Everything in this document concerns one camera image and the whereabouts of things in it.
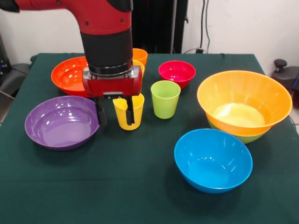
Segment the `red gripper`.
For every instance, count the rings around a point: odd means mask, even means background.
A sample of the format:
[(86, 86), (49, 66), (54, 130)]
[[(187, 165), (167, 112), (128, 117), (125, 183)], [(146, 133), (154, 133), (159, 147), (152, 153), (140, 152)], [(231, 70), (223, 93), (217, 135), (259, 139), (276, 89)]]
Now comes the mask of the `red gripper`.
[(142, 69), (140, 66), (134, 65), (124, 73), (104, 77), (97, 76), (91, 73), (88, 68), (84, 68), (82, 82), (87, 96), (95, 98), (100, 126), (107, 125), (107, 117), (100, 97), (125, 97), (127, 124), (135, 123), (132, 96), (139, 95), (142, 89)]

